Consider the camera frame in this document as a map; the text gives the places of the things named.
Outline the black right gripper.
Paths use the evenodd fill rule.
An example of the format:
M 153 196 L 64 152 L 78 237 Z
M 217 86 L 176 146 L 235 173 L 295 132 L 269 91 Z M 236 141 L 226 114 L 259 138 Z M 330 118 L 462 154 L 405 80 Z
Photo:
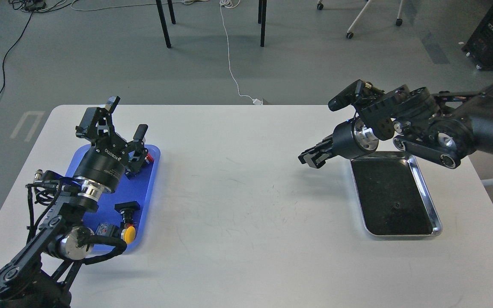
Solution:
M 348 120 L 337 125 L 332 135 L 303 151 L 298 158 L 301 164 L 319 169 L 334 156 L 355 159 L 372 154 L 378 143 L 379 139 L 362 120 Z

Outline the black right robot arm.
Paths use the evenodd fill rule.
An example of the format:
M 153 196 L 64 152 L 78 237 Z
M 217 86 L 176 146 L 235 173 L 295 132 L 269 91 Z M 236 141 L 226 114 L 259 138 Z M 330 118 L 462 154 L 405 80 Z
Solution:
M 299 155 L 312 168 L 335 156 L 351 160 L 372 154 L 389 139 L 400 151 L 449 169 L 475 151 L 493 154 L 493 84 L 478 92 L 431 94 L 425 87 L 402 85 L 385 93 L 356 80 L 327 105 L 331 111 L 352 106 L 356 113 Z

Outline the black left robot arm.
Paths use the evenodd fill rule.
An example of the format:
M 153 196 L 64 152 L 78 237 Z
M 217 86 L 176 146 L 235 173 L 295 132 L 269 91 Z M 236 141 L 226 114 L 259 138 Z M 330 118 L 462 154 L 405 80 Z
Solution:
M 117 257 L 135 240 L 136 201 L 116 204 L 120 226 L 93 231 L 83 224 L 84 214 L 96 212 L 100 197 L 114 193 L 123 175 L 131 177 L 148 163 L 146 124 L 130 142 L 115 131 L 112 113 L 119 101 L 112 96 L 104 107 L 86 109 L 75 134 L 90 148 L 72 177 L 37 170 L 26 185 L 29 234 L 25 247 L 0 269 L 0 308 L 70 307 L 80 268 Z

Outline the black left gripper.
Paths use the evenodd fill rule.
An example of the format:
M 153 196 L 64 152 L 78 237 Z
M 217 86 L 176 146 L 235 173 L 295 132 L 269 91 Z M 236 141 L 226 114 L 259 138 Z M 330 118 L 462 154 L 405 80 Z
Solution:
M 133 140 L 126 144 L 125 151 L 121 150 L 121 137 L 112 124 L 112 113 L 120 99 L 111 96 L 103 107 L 87 108 L 75 127 L 76 137 L 88 140 L 91 148 L 80 160 L 74 179 L 81 185 L 78 195 L 93 201 L 99 201 L 104 193 L 115 193 L 123 174 L 133 178 L 146 163 L 147 124 L 138 125 Z

